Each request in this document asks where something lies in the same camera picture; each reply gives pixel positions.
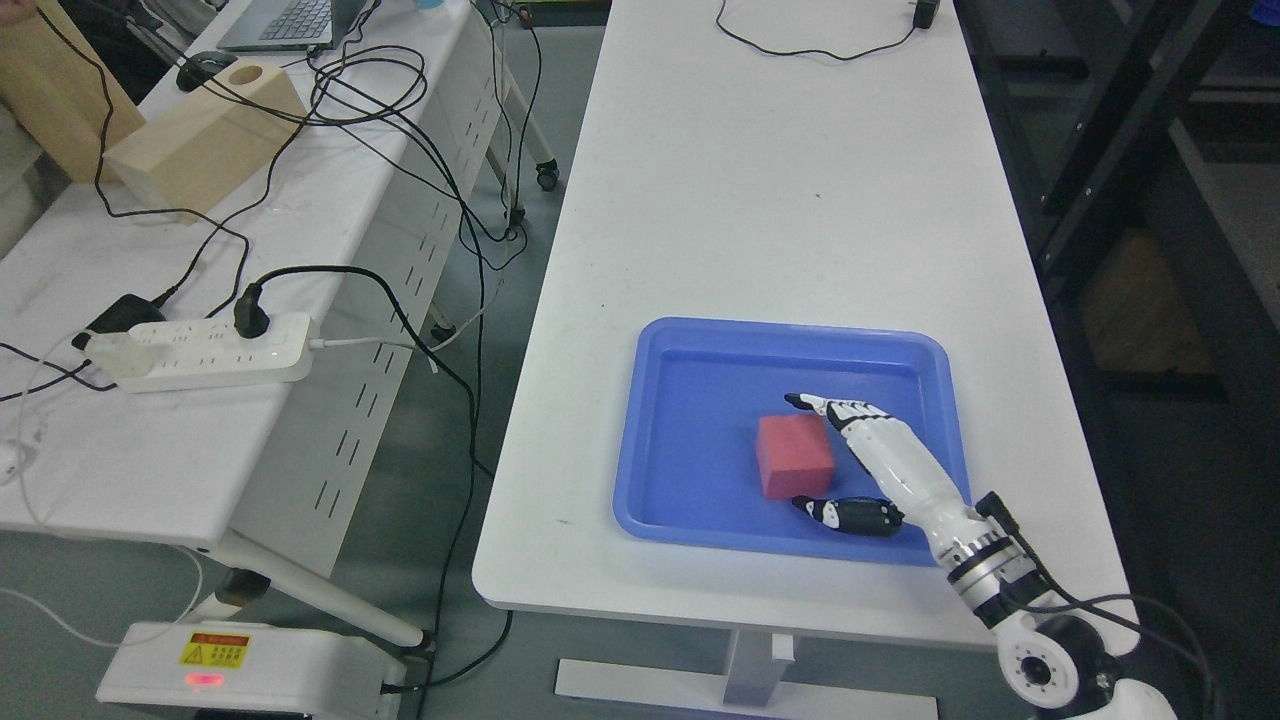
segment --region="charger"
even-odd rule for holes
[[[938,14],[938,5],[942,0],[915,0],[915,17],[911,18],[911,27],[929,29],[933,27],[933,15]]]

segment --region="power strip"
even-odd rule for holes
[[[125,392],[159,392],[300,380],[311,372],[310,341],[310,315],[280,313],[255,338],[225,319],[142,323],[93,336],[84,355]]]

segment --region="red sponge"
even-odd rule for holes
[[[797,495],[820,497],[836,471],[827,428],[817,415],[760,418],[755,457],[760,461],[764,497],[769,500]]]

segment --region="white table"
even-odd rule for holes
[[[1074,593],[1124,592],[954,8],[849,64],[763,56],[717,31],[718,8],[613,5],[476,553],[479,592],[504,609],[783,639],[993,646],[936,568],[690,547],[618,527],[636,337],[667,315],[933,337],[951,359],[973,497],[998,491]],[[769,47],[849,53],[899,40],[911,13],[887,0],[730,3],[726,23]],[[764,653],[785,665],[786,647]],[[657,676],[622,676],[628,700],[676,702]],[[612,680],[584,680],[595,682]]]
[[[244,4],[221,13],[192,51],[212,46]],[[426,55],[430,92],[406,114],[426,129],[470,193],[499,118],[484,20],[463,0],[431,12],[388,0],[365,36],[355,49],[396,42]],[[284,64],[298,56],[257,58]],[[504,65],[499,69],[509,78]],[[306,99],[310,70],[296,64],[288,72]],[[412,81],[387,65],[356,67],[343,77],[385,101]],[[170,73],[143,114],[154,117],[178,97]],[[379,123],[353,129],[443,186],[401,132]],[[209,214],[220,218],[248,204],[264,182],[265,169]],[[116,209],[138,208],[120,186],[109,195]],[[266,204],[232,227],[253,240],[246,282],[283,265],[356,264],[384,274],[421,324],[460,217],[456,201],[397,172],[340,129],[308,128],[282,156]],[[207,232],[202,223],[156,217],[113,220],[91,186],[70,187],[0,263],[0,338],[40,355],[120,295],[159,295]],[[215,240],[189,284],[164,307],[166,316],[200,318],[216,305],[230,290],[238,258],[239,241]],[[270,313],[310,313],[325,338],[401,332],[383,292],[364,278],[282,278],[262,305]],[[390,346],[325,350],[296,384],[127,395],[64,382],[27,402],[22,442],[31,460],[24,471],[40,523],[10,482],[0,486],[0,528],[198,548],[396,644],[417,646],[421,629],[325,579],[408,356]],[[51,359],[78,363],[69,346]],[[0,388],[23,388],[31,373],[29,363],[0,356]],[[40,379],[49,377],[45,372]],[[17,401],[0,406],[5,437],[17,413]]]

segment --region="yellow warning sticker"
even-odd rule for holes
[[[238,669],[248,652],[248,638],[250,635],[192,633],[178,664]]]

